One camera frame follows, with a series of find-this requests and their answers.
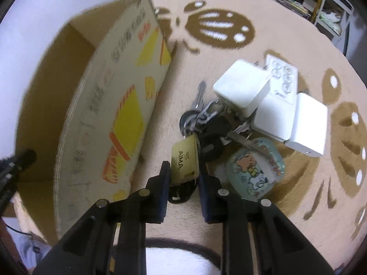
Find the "cardboard box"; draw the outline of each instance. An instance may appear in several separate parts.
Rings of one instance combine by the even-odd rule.
[[[24,97],[16,151],[37,153],[19,193],[50,244],[99,198],[129,195],[170,61],[150,0],[116,0],[75,17],[45,52]]]

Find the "cable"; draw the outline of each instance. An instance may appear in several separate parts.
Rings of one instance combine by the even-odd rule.
[[[12,231],[17,232],[18,234],[22,234],[22,235],[26,235],[26,236],[31,236],[31,237],[33,238],[33,235],[32,235],[32,234],[30,234],[30,233],[27,233],[27,232],[21,232],[21,231],[19,231],[19,230],[15,229],[15,228],[12,228],[11,226],[9,226],[9,225],[7,225],[7,224],[5,224],[5,225],[6,225],[6,227],[7,227],[8,229],[11,229]]]

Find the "round acrylic keychain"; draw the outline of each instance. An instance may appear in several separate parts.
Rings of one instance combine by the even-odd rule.
[[[285,164],[270,139],[255,138],[252,142],[267,151],[271,159],[266,159],[256,151],[241,148],[227,161],[226,174],[243,199],[257,201],[283,178]]]

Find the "yellow printed graphic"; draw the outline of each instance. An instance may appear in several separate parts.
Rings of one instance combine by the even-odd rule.
[[[152,99],[155,95],[156,82],[153,77],[145,77],[145,99]]]
[[[148,41],[146,42],[145,46],[143,47],[143,50],[135,66],[145,66],[145,65],[148,65],[152,61],[154,49],[155,49],[157,39],[158,39],[158,35],[159,35],[159,30],[157,28],[152,32]]]
[[[114,202],[120,201],[122,199],[125,199],[129,196],[129,193],[125,190],[119,189],[112,197]]]
[[[122,158],[115,147],[112,147],[106,160],[102,178],[109,183],[118,183],[118,177],[122,175],[125,164],[126,160]]]
[[[135,86],[131,86],[120,104],[113,122],[110,138],[118,153],[130,160],[143,132],[144,120],[140,112]]]
[[[170,52],[168,51],[166,42],[164,41],[164,39],[162,39],[162,48],[159,64],[162,66],[169,64],[170,62],[171,62]]]

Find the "car key fob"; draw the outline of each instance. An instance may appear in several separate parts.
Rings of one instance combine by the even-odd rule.
[[[218,159],[224,151],[224,145],[219,137],[199,139],[200,160],[210,162]]]
[[[231,130],[232,125],[224,116],[216,116],[208,122],[203,133],[199,135],[199,139],[225,138]]]

